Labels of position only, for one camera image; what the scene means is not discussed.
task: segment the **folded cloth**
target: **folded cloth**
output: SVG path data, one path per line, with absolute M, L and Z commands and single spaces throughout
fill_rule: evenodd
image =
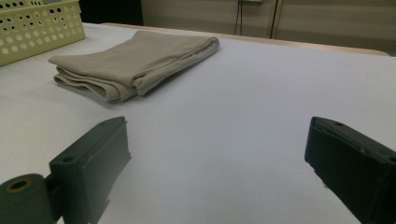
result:
M 167 77 L 217 51 L 215 37 L 138 31 L 111 49 L 87 55 L 54 56 L 55 81 L 89 90 L 105 101 L 144 95 Z

